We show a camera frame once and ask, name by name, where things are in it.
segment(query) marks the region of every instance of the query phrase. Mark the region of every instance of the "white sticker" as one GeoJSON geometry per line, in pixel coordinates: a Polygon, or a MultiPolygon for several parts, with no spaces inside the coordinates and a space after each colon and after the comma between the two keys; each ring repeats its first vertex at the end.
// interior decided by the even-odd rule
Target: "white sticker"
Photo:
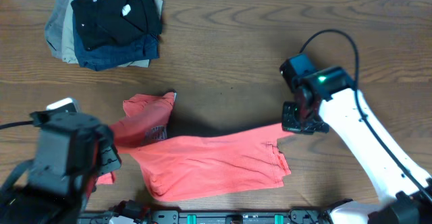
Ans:
{"type": "Polygon", "coordinates": [[[126,16],[126,15],[128,15],[128,14],[129,14],[129,12],[130,12],[130,5],[129,5],[129,4],[127,4],[127,5],[123,6],[123,9],[122,9],[122,11],[121,11],[121,12],[122,12],[121,14],[123,14],[123,16],[126,16]]]}

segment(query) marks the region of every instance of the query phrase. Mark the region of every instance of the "wooden table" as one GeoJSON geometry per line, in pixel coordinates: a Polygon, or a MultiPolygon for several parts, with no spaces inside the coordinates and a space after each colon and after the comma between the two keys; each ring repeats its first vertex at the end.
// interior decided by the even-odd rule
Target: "wooden table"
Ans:
{"type": "MultiPolygon", "coordinates": [[[[72,96],[84,112],[113,123],[122,101],[136,93],[178,92],[171,136],[216,136],[279,121],[292,99],[278,68],[315,32],[338,28],[360,50],[360,88],[401,147],[432,171],[431,0],[164,0],[161,58],[149,68],[93,72],[52,58],[43,28],[54,0],[2,0],[0,4],[0,120],[28,120],[32,111],[72,96]]],[[[347,41],[326,34],[306,52],[324,68],[352,74],[347,41]]],[[[0,182],[34,156],[37,129],[0,132],[0,182]]],[[[89,209],[120,200],[182,209],[287,209],[321,206],[342,198],[376,203],[375,191],[335,132],[293,136],[279,149],[292,174],[283,188],[174,203],[151,200],[138,164],[122,155],[114,186],[100,186],[89,209]]]]}

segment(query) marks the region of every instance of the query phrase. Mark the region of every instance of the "white arm segment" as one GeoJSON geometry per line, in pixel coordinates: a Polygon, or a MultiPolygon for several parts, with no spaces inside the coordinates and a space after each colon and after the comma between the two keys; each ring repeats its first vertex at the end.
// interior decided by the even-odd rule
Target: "white arm segment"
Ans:
{"type": "MultiPolygon", "coordinates": [[[[402,173],[402,170],[378,143],[366,124],[360,120],[360,113],[354,100],[354,91],[348,88],[333,94],[331,97],[332,100],[321,102],[319,115],[339,134],[362,165],[372,181],[381,206],[392,203],[400,191],[404,191],[407,195],[418,192],[419,189],[402,173]]],[[[360,91],[358,91],[358,100],[363,112],[368,115],[368,122],[378,136],[411,172],[412,176],[423,187],[427,187],[426,179],[431,176],[398,146],[373,115],[360,91]]]]}

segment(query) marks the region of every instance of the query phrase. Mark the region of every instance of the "printed graphic on shirt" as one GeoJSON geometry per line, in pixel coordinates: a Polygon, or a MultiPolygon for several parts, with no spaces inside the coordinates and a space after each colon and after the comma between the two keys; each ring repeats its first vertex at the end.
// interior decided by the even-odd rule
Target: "printed graphic on shirt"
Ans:
{"type": "Polygon", "coordinates": [[[147,145],[152,142],[157,142],[160,140],[166,140],[167,137],[167,128],[164,125],[156,126],[152,128],[149,132],[146,132],[146,136],[142,141],[141,145],[147,145]]]}

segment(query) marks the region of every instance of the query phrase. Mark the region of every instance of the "pink cloth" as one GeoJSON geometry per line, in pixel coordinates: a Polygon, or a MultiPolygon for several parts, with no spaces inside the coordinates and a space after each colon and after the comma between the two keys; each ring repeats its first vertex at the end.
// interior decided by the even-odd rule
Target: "pink cloth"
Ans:
{"type": "MultiPolygon", "coordinates": [[[[169,94],[136,95],[124,102],[128,117],[111,126],[116,147],[138,161],[154,198],[177,201],[284,185],[283,176],[291,171],[277,139],[292,133],[284,132],[280,123],[228,136],[180,136],[148,144],[160,139],[152,136],[157,132],[152,128],[166,125],[172,105],[169,94]]],[[[113,180],[104,175],[98,184],[113,180]]]]}

